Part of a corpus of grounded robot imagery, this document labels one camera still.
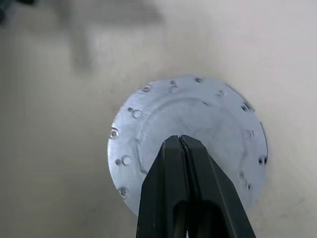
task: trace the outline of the metal disc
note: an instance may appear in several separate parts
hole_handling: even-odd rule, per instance
[[[207,147],[250,208],[264,185],[268,149],[262,124],[232,88],[191,76],[149,83],[115,117],[108,165],[127,206],[138,214],[141,186],[161,144],[181,134]]]

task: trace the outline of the drilled hole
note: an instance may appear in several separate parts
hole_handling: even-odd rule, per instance
[[[110,133],[110,138],[115,139],[119,136],[119,131],[117,129],[113,128],[111,133]]]
[[[223,98],[225,96],[225,92],[223,90],[219,90],[216,96]]]
[[[126,195],[128,195],[129,190],[128,190],[127,188],[125,188],[125,187],[122,187],[122,188],[120,189],[120,193],[121,193],[121,195],[122,195],[123,197],[125,197]]]
[[[115,160],[115,164],[116,164],[116,165],[121,165],[121,160],[120,160],[120,159],[116,159],[116,160]]]
[[[247,111],[249,110],[246,105],[242,105],[241,108],[242,108],[242,110],[244,110],[245,112],[247,112]]]
[[[139,118],[142,115],[142,112],[140,110],[134,110],[132,113],[132,116],[134,118]]]
[[[127,165],[129,165],[131,162],[132,162],[132,159],[131,159],[130,156],[125,155],[125,156],[122,157],[122,163],[123,163],[124,165],[127,166]]]
[[[195,78],[195,81],[201,83],[203,80],[201,78]]]
[[[142,91],[143,92],[145,92],[145,93],[148,93],[148,92],[150,92],[150,88],[149,87],[144,87],[143,89],[142,89]]]
[[[254,130],[251,130],[251,131],[250,131],[250,134],[251,134],[251,136],[252,136],[253,138],[257,136],[257,132],[254,131]]]

